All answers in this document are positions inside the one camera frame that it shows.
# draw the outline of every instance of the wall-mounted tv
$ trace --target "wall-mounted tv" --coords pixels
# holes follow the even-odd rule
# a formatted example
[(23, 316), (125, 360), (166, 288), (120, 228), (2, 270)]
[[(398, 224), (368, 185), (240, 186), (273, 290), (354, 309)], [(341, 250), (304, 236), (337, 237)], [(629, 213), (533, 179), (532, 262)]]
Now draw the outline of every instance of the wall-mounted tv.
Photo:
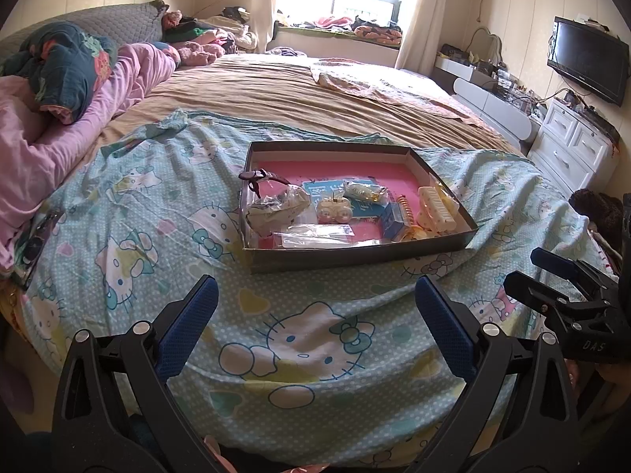
[(554, 19), (548, 65), (605, 101), (622, 106), (629, 78), (629, 46), (591, 26)]

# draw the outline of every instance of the gold spring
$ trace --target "gold spring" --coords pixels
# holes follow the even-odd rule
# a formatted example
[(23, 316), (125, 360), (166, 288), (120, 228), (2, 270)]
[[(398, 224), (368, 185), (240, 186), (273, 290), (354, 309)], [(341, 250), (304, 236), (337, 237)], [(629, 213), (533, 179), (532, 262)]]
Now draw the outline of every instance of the gold spring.
[(406, 224), (413, 225), (414, 224), (414, 213), (412, 213), (412, 208), (409, 206), (408, 199), (405, 196), (399, 196), (396, 199), (396, 202), (399, 203), (403, 213), (405, 214), (405, 218), (408, 222)]

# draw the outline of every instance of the light blue polka dot sheet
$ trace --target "light blue polka dot sheet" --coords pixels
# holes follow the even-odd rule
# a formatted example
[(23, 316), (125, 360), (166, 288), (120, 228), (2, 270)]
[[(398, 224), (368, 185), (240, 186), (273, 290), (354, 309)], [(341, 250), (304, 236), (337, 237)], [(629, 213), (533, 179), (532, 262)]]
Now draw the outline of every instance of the light blue polka dot sheet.
[[(428, 274), (482, 321), (533, 335), (504, 277), (535, 247), (604, 269), (585, 217), (525, 158), (421, 149), (480, 226), (459, 252), (380, 265), (251, 275), (237, 232), (237, 174), (255, 140), (343, 140), (176, 110), (103, 147), (43, 209), (64, 211), (27, 292), (30, 338), (55, 371), (80, 328), (123, 333), (203, 274), (220, 304), (169, 381), (200, 434), (290, 464), (404, 464), (463, 389), (414, 305)], [(378, 135), (359, 139), (385, 142)], [(544, 275), (558, 289), (567, 284)], [(126, 403), (129, 387), (121, 382)]]

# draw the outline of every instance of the gray quilted pillow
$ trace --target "gray quilted pillow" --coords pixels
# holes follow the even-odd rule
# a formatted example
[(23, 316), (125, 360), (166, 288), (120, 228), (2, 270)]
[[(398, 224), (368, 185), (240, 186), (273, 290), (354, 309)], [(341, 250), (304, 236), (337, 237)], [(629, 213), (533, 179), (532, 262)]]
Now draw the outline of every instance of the gray quilted pillow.
[(67, 20), (93, 35), (105, 35), (117, 47), (128, 43), (159, 41), (162, 38), (162, 16), (168, 9), (162, 0), (144, 4), (124, 4), (75, 10), (18, 30), (0, 41), (0, 64), (20, 49), (28, 35), (51, 21)]

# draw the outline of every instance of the pink teddy bear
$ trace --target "pink teddy bear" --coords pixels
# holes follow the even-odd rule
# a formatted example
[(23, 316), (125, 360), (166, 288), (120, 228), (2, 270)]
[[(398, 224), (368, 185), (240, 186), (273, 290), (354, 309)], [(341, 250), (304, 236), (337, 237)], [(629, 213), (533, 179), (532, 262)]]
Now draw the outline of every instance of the pink teddy bear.
[(192, 41), (184, 43), (177, 50), (183, 65), (210, 65), (224, 53), (220, 45), (200, 45)]

